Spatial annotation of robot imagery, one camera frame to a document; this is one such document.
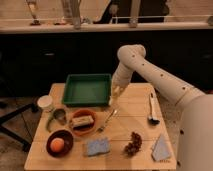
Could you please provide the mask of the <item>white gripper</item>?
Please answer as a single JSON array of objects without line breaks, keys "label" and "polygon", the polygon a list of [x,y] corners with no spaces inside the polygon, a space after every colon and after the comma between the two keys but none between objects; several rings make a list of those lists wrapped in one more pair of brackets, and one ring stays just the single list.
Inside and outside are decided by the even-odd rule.
[{"label": "white gripper", "polygon": [[119,97],[127,88],[130,81],[130,75],[119,74],[118,72],[115,72],[112,77],[111,96]]}]

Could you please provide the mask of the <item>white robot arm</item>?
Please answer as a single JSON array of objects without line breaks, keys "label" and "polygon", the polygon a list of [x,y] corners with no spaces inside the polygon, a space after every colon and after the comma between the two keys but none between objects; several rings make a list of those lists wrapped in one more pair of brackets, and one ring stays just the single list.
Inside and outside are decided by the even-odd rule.
[{"label": "white robot arm", "polygon": [[118,49],[119,64],[112,76],[111,97],[117,99],[137,72],[182,110],[176,171],[213,171],[213,94],[157,67],[145,56],[146,50],[140,44]]}]

